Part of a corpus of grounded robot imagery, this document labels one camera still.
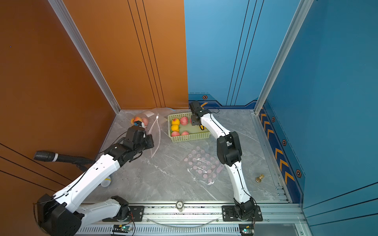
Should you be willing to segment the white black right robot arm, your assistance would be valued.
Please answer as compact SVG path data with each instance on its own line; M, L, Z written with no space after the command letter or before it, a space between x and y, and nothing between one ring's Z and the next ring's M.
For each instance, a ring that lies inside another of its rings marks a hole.
M242 171L242 149L239 135L222 126L208 109L204 109L198 101L189 104L192 112L192 124L208 129L217 141L217 157L226 168L232 188L235 211L241 221L262 221L262 212L255 199L251 196Z

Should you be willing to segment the yellow peach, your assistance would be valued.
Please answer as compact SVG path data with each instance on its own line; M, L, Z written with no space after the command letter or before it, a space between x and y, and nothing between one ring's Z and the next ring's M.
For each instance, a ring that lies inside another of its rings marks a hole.
M132 124L134 124L135 122L143 122L142 118L140 117L134 117L132 120L131 120Z

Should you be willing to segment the clear zip-top bag pink zipper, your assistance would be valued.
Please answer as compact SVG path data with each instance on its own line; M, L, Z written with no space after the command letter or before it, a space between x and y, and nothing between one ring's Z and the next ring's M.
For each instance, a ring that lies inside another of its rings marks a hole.
M151 120L148 126L148 134L152 135L154 141L154 147L151 148L151 158L154 158L156 155L161 142L161 128L159 122L159 114L156 114Z

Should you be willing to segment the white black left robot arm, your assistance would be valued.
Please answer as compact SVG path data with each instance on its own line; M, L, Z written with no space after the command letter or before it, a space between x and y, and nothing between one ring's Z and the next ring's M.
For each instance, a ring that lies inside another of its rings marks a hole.
M109 146L98 161L72 183L51 196L45 194L38 199L33 210L37 226L50 236L74 236L80 228L103 219L133 221L128 201L120 196L89 206L81 204L107 177L153 147L153 137L145 128L131 126L124 138Z

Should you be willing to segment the clear zip-top bag blue zipper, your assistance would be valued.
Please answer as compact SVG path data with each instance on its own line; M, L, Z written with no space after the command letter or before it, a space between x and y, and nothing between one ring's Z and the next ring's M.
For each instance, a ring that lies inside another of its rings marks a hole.
M167 117L172 112L174 112L174 110L171 108L153 108L150 110L142 111L141 113L138 113L134 117L147 118L150 123L151 120L154 118L154 116L156 114L159 114L159 122L160 122L160 126L162 126L165 122L167 122Z

